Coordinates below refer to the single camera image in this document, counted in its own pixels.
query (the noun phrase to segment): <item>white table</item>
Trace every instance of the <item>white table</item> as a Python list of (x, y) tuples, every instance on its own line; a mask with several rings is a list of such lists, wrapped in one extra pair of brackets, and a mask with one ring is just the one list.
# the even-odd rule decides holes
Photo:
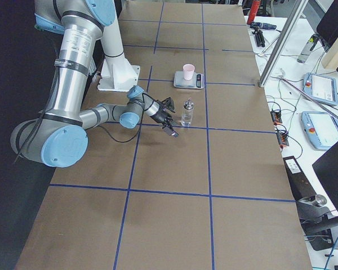
[[(286, 22), (286, 18), (256, 17), (255, 21), (259, 21), (262, 23), (275, 24), (278, 30), (282, 30)], [(250, 34), (250, 39), (251, 39), (254, 53), (258, 54), (262, 52), (264, 48), (256, 47), (254, 35), (252, 34), (253, 29), (248, 28), (248, 31)], [(306, 19), (300, 19), (298, 21), (297, 25), (295, 26), (293, 32), (291, 33), (291, 36), (282, 52), (283, 56), (279, 58), (276, 68), (274, 69), (274, 72), (272, 74), (273, 77), (282, 75), (284, 72), (284, 77), (286, 79), (296, 81), (296, 80), (302, 79), (305, 73), (308, 73), (308, 72), (315, 73), (317, 68), (314, 68), (314, 67), (316, 66), (317, 60), (321, 57), (324, 51), (323, 48), (321, 48), (320, 42), (318, 42), (315, 48), (317, 50), (312, 52), (312, 54), (309, 56), (306, 63), (300, 64), (296, 61), (297, 56), (300, 54), (307, 40), (313, 33), (314, 32)], [(279, 35), (279, 32), (263, 30), (263, 35), (264, 35), (264, 38), (266, 39), (266, 45), (268, 45)], [(271, 46), (266, 51), (265, 53), (267, 55), (266, 57), (259, 57), (258, 55), (256, 55), (256, 62), (257, 62), (260, 74), (263, 72), (263, 69), (269, 59), (269, 56), (270, 56), (269, 54), (271, 54), (273, 47), (274, 45)], [(327, 74), (327, 76), (330, 76), (336, 79), (337, 90), (338, 90), (338, 73), (335, 70), (326, 70), (323, 68), (321, 64), (319, 64), (317, 73), (318, 74), (330, 73), (330, 74)], [(300, 94), (295, 89), (291, 88), (284, 82), (280, 82), (280, 90), (281, 90), (281, 94), (280, 94), (278, 90), (278, 83), (279, 83), (278, 79), (273, 78), (273, 79), (270, 79), (265, 85), (264, 89), (265, 89), (265, 94), (267, 95), (267, 100), (275, 101), (281, 106), (282, 110), (283, 109), (293, 110), (294, 107), (286, 103), (285, 101), (295, 105), (298, 101)], [(293, 84), (301, 88), (303, 86), (303, 81), (293, 83)], [(269, 108), (272, 108), (273, 103), (268, 103), (268, 105), (269, 105)], [(301, 166), (303, 172), (307, 176), (309, 182), (312, 184), (315, 191), (318, 194), (322, 194), (327, 198), (328, 203), (326, 206), (330, 210), (333, 210), (335, 209), (335, 207), (333, 206), (332, 202), (328, 199), (326, 192), (324, 191), (322, 185), (320, 184), (312, 168), (312, 164), (324, 154), (324, 151), (317, 151), (310, 144), (303, 130), (303, 126), (300, 120), (301, 112), (303, 111), (323, 111), (323, 110), (319, 108), (316, 104), (306, 100), (303, 97), (299, 100), (297, 104), (296, 112), (293, 116), (290, 133), (289, 133), (289, 135), (295, 138), (303, 147), (303, 154), (297, 160), (297, 162)], [(332, 111), (338, 115), (338, 111), (334, 109)], [(290, 126), (291, 116), (292, 116), (292, 113), (290, 111), (284, 111), (282, 113), (283, 125), (286, 126), (287, 128), (289, 128)], [(286, 157), (286, 156), (298, 157), (301, 153), (300, 146), (291, 139), (289, 139), (289, 143), (290, 143), (290, 146), (283, 149), (282, 156), (283, 157)], [(312, 246), (308, 242), (307, 242), (307, 247), (308, 247), (310, 260), (312, 262), (312, 266), (323, 268), (327, 260), (327, 257), (325, 257), (324, 255), (328, 254), (330, 250), (314, 251), (312, 249)], [(338, 265), (338, 250), (335, 250), (333, 254), (334, 254), (334, 257), (331, 258), (330, 263), (327, 267), (328, 269), (334, 269), (334, 265)]]

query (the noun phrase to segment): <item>blue and white device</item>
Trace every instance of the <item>blue and white device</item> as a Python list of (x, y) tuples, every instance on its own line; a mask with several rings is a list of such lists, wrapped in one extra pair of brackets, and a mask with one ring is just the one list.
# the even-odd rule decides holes
[(320, 103), (338, 105), (337, 84), (334, 78), (307, 73), (304, 76), (303, 88), (306, 94)]
[(338, 141), (338, 120), (326, 112), (303, 111), (301, 120), (310, 143), (326, 151)]

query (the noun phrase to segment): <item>table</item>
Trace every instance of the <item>table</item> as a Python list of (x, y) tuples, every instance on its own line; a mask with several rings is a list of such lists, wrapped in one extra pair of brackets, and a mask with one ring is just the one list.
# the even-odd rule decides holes
[[(57, 169), (18, 269), (311, 269), (242, 10), (237, 5), (127, 2), (119, 18), (139, 85), (188, 97), (179, 137), (144, 118), (127, 144), (90, 129), (87, 153)], [(202, 91), (175, 89), (192, 63)], [(96, 90), (83, 107), (125, 104)], [(136, 130), (106, 127), (124, 140)]]
[[(273, 17), (256, 17), (255, 21), (259, 22), (265, 22), (270, 24), (277, 25), (277, 29), (281, 30), (286, 22), (285, 18), (273, 18)], [(250, 38), (252, 43), (252, 48), (254, 53), (260, 53), (263, 48), (256, 47), (254, 37), (250, 32)], [(296, 61), (297, 56), (300, 54), (302, 48), (306, 44), (309, 37), (313, 34), (313, 30), (310, 27), (309, 23), (306, 19), (300, 19), (295, 26), (293, 32), (291, 33), (291, 36), (282, 52), (282, 55), (276, 65), (276, 68), (272, 74), (273, 77), (276, 77), (278, 75), (282, 74), (281, 69), (285, 73), (285, 78), (290, 80), (300, 80), (303, 78), (304, 74), (307, 72), (315, 72), (312, 71), (313, 67), (316, 65), (317, 60), (321, 57), (323, 53), (323, 48), (321, 48), (320, 43), (317, 44), (316, 48), (317, 50), (313, 51), (313, 53), (308, 58), (307, 62), (304, 64), (300, 64)], [(266, 44), (269, 44), (276, 36), (279, 35), (279, 32), (277, 31), (264, 31), (264, 37), (267, 39)], [(270, 54), (273, 47), (269, 49), (266, 54)], [(256, 61), (258, 68), (260, 72), (263, 71), (264, 66), (266, 64), (266, 58), (265, 57), (259, 57), (256, 55)], [(326, 70), (323, 68), (321, 64), (319, 64), (318, 67), (318, 74), (327, 74), (327, 76), (331, 76), (336, 79), (337, 82), (337, 89), (338, 89), (338, 73), (335, 70)], [(277, 102), (282, 109), (287, 110), (293, 110), (294, 106), (289, 105), (287, 102), (290, 102), (291, 104), (296, 104), (299, 98), (299, 94), (291, 87), (286, 85), (285, 83), (280, 83), (280, 90), (281, 93), (278, 90), (278, 80), (275, 78), (272, 78), (269, 80), (265, 86), (265, 94), (267, 96), (268, 101), (275, 101)], [(294, 83), (297, 87), (302, 88), (303, 81)], [(312, 164), (324, 154), (324, 151), (316, 151), (313, 149), (311, 144), (309, 143), (309, 140), (306, 136), (306, 134), (303, 131), (303, 126), (301, 124), (300, 115), (303, 111), (323, 111), (320, 109), (317, 105), (314, 103), (306, 100), (305, 98), (301, 98), (297, 104), (297, 110), (294, 114), (293, 120), (291, 122), (291, 116), (292, 113), (289, 111), (284, 111), (282, 115), (283, 124), (288, 128), (290, 126), (291, 122), (291, 129), (290, 129), (290, 135), (295, 138), (303, 147), (303, 154), (302, 156), (297, 160), (301, 168), (303, 169), (303, 172), (307, 176), (309, 182), (312, 184), (313, 188), (316, 190), (318, 194), (324, 195), (327, 199), (328, 196), (323, 189), (322, 185), (320, 184), (313, 168)], [(282, 156), (294, 156), (298, 157), (301, 153), (300, 146), (294, 142), (293, 140), (290, 140), (290, 146), (283, 149)], [(332, 202), (328, 200), (328, 204), (326, 205), (330, 210), (335, 209)], [(328, 250), (323, 251), (314, 251), (309, 243), (307, 243), (309, 255), (312, 261), (312, 265), (316, 267), (324, 267), (326, 262), (325, 254), (328, 254)], [(334, 265), (338, 265), (338, 250), (335, 250), (335, 256), (331, 259), (330, 265), (328, 266), (329, 269), (333, 269)]]

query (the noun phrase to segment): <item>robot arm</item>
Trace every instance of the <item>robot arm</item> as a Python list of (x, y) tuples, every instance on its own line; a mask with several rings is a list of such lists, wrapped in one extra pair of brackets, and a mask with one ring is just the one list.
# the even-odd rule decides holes
[[(131, 80), (137, 81), (137, 74), (133, 75), (131, 66), (124, 63), (127, 60), (113, 0), (36, 0), (35, 15), (40, 28), (64, 32), (64, 36), (55, 60), (56, 71), (46, 108), (38, 119), (19, 124), (11, 134), (11, 147), (18, 155), (51, 167), (71, 166), (86, 151), (85, 129), (118, 119), (124, 127), (133, 128), (143, 110), (157, 123), (162, 123), (164, 131), (177, 136), (167, 112), (170, 106), (155, 101), (140, 87), (132, 87)], [(80, 112), (95, 41), (102, 38), (103, 33), (110, 77), (113, 78), (123, 65), (124, 70), (129, 70), (113, 81), (121, 87), (131, 84), (127, 88), (132, 87), (128, 92), (129, 102), (127, 105), (99, 104)]]

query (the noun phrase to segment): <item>blue circular cap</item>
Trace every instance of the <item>blue circular cap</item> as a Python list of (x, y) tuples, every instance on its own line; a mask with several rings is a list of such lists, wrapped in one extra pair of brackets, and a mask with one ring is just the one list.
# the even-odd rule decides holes
[(144, 89), (142, 89), (139, 85), (135, 85), (132, 88), (130, 88), (128, 94), (126, 95), (129, 99), (134, 98), (141, 93), (144, 92)]
[(125, 128), (135, 128), (140, 117), (134, 112), (124, 112), (119, 119), (120, 124)]
[(41, 149), (41, 160), (50, 167), (69, 167), (81, 159), (87, 146), (85, 130), (77, 125), (67, 125), (46, 139)]
[(86, 0), (86, 4), (102, 25), (109, 26), (115, 20), (115, 5), (112, 0)]

